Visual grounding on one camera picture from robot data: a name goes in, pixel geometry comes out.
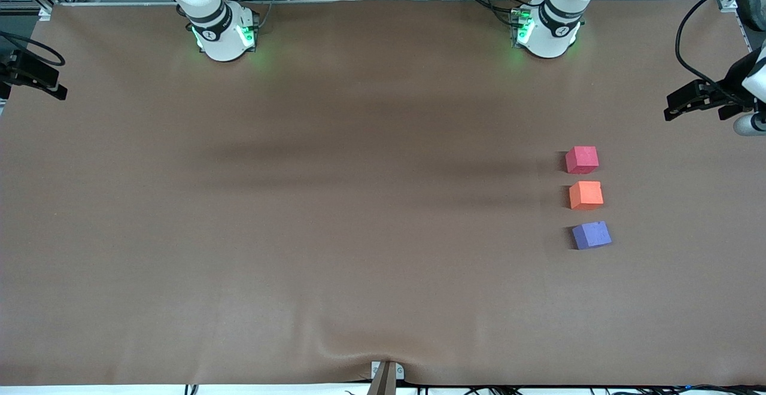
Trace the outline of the red foam block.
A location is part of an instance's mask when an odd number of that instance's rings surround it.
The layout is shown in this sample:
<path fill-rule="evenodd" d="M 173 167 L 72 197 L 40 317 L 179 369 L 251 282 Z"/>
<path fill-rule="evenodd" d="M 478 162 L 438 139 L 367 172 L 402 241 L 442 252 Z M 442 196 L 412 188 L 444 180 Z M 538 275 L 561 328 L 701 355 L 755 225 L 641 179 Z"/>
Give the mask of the red foam block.
<path fill-rule="evenodd" d="M 595 146 L 574 146 L 564 155 L 564 165 L 568 174 L 590 174 L 601 163 Z"/>

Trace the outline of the brown table mat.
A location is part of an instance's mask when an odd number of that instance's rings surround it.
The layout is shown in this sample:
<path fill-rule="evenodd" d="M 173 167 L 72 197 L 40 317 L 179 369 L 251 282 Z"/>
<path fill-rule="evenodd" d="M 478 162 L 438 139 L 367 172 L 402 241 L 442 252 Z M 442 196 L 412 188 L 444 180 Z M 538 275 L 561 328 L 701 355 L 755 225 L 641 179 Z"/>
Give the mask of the brown table mat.
<path fill-rule="evenodd" d="M 542 60 L 471 1 L 274 6 L 221 64 L 172 6 L 35 28 L 0 116 L 0 386 L 766 386 L 766 138 L 666 122 L 693 0 Z M 568 174 L 566 152 L 601 166 Z M 569 207 L 599 181 L 604 205 Z M 572 228 L 607 223 L 577 250 Z"/>

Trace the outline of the orange foam block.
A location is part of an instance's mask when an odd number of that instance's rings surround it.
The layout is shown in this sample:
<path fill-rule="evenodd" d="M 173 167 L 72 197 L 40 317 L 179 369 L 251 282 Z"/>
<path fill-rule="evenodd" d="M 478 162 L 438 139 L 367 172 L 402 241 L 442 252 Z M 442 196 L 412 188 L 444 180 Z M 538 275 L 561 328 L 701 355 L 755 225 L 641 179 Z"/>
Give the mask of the orange foam block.
<path fill-rule="evenodd" d="M 578 181 L 569 187 L 569 207 L 572 210 L 592 210 L 604 205 L 599 181 Z"/>

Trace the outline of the dark grey round object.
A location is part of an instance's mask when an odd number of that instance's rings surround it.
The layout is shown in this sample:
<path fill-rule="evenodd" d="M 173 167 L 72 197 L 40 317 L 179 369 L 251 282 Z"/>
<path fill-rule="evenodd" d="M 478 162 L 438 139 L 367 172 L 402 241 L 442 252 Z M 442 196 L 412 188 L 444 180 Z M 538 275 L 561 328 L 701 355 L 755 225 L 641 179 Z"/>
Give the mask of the dark grey round object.
<path fill-rule="evenodd" d="M 749 29 L 766 32 L 766 0 L 737 0 L 737 11 Z"/>

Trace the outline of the purple foam block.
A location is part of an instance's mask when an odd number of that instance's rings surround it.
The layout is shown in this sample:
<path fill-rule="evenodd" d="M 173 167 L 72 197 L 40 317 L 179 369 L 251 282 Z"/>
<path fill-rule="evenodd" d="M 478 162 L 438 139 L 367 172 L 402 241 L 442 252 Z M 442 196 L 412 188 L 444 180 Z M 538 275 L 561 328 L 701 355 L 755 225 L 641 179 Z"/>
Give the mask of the purple foam block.
<path fill-rule="evenodd" d="M 572 236 L 577 250 L 591 250 L 612 243 L 605 221 L 591 221 L 572 228 Z"/>

